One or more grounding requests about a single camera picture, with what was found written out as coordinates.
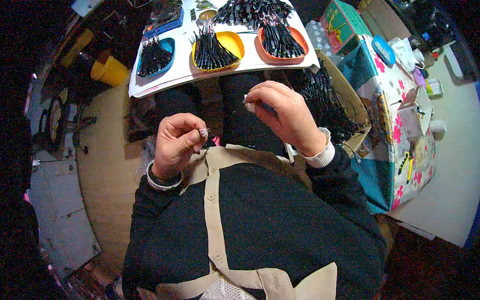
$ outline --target bundle of black cables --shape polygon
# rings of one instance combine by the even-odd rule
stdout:
[[[281,23],[288,24],[287,18],[293,7],[281,0],[228,0],[215,17],[215,23],[245,25],[249,30],[262,26],[264,15],[276,15]]]
[[[278,58],[305,56],[305,50],[293,38],[292,33],[275,15],[264,17],[264,40],[262,47],[268,54]]]
[[[165,50],[157,37],[146,41],[142,47],[142,60],[137,75],[145,77],[165,68],[172,60],[173,53]]]
[[[199,35],[195,33],[195,39],[195,63],[200,70],[224,68],[240,61],[220,44],[211,24],[199,28]]]
[[[347,116],[322,61],[320,65],[317,74],[310,69],[301,70],[300,93],[305,98],[317,126],[328,128],[332,134],[332,142],[341,144],[349,140],[362,126]]]

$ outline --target metal cabinet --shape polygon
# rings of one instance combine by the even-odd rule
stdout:
[[[100,253],[82,200],[75,160],[34,166],[29,193],[40,242],[60,277]]]

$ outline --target white lace fabric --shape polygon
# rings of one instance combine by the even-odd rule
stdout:
[[[257,300],[255,297],[230,282],[223,276],[217,277],[200,300]]]

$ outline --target yellow plastic tray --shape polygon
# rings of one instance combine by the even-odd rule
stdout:
[[[215,35],[216,35],[218,41],[220,42],[220,44],[222,44],[222,46],[224,46],[228,51],[232,52],[232,54],[235,55],[236,57],[238,57],[240,60],[239,60],[239,62],[234,63],[232,65],[229,65],[227,67],[217,68],[217,69],[213,69],[213,70],[199,69],[201,71],[215,72],[215,71],[220,71],[220,70],[224,70],[224,69],[228,69],[228,68],[237,66],[237,65],[240,64],[241,60],[245,56],[245,47],[243,46],[243,42],[241,41],[241,38],[238,34],[236,34],[235,32],[231,32],[231,31],[223,31],[223,32],[217,32]],[[193,44],[193,47],[192,47],[192,60],[193,60],[193,64],[195,65],[195,67],[197,67],[197,62],[195,61],[196,46],[197,46],[197,42],[195,42]]]

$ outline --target blue soap dish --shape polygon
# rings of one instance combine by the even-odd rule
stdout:
[[[393,67],[395,63],[395,53],[383,37],[375,35],[372,42],[372,48],[389,68]]]
[[[164,39],[160,40],[159,43],[162,44],[163,48],[166,51],[172,53],[172,60],[168,63],[168,65],[165,66],[165,68],[163,68],[163,69],[161,69],[161,70],[159,70],[159,71],[157,71],[153,74],[147,75],[143,78],[154,77],[154,76],[160,75],[161,73],[165,73],[166,71],[170,70],[170,68],[173,65],[173,61],[175,60],[175,40],[171,37],[167,37],[167,38],[164,38]],[[142,61],[142,53],[140,53],[140,57],[138,58],[137,72],[140,69],[140,62],[141,61]]]

